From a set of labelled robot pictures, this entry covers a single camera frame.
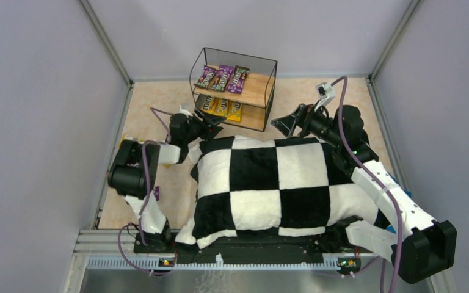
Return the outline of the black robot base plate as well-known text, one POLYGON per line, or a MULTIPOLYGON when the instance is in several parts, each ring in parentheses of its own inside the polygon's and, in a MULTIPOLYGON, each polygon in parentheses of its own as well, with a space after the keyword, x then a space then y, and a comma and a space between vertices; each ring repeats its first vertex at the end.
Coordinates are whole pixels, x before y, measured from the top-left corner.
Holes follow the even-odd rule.
POLYGON ((133 252, 138 254, 168 254, 177 264, 212 264, 219 255, 225 264, 317 264, 328 255, 341 258, 360 256, 361 250, 344 246, 334 235, 285 237, 272 233, 248 233, 241 237, 221 237, 206 248, 182 244, 171 237, 160 240, 149 237, 142 243, 136 234, 133 252))

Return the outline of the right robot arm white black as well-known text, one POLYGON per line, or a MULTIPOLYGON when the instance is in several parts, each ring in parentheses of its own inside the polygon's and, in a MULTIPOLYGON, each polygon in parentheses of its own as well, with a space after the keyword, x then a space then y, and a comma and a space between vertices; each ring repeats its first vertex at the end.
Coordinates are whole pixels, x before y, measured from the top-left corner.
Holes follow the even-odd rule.
POLYGON ((364 139, 360 110, 338 108, 334 117, 314 105, 300 104, 271 125, 285 137, 300 128, 299 137, 314 135, 334 148, 335 165, 374 202, 395 232, 364 220, 345 227, 350 244, 365 248, 393 265, 393 280, 415 284, 454 265, 457 230, 448 220, 439 222, 416 204, 386 171, 364 139))

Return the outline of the purple brown candy bag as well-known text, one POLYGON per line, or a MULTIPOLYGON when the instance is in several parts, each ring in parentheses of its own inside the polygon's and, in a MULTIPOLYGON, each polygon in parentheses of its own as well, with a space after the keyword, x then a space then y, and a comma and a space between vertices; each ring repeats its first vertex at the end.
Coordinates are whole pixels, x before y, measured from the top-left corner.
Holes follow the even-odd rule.
POLYGON ((249 73, 249 68, 235 66, 233 76, 230 79, 228 85, 226 86, 226 91, 234 94, 241 94, 245 84, 245 80, 247 79, 249 73))

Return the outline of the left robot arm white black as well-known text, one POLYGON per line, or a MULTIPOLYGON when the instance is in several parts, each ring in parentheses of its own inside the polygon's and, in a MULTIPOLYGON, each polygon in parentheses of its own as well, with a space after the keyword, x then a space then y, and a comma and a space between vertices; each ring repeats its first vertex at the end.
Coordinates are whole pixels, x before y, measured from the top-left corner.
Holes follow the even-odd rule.
POLYGON ((197 139, 211 140, 223 129, 225 117, 195 109, 170 114, 164 141, 124 138, 107 173, 107 183, 122 196, 137 217, 140 243, 161 251, 168 246, 171 230, 156 198, 159 165, 181 164, 197 139))

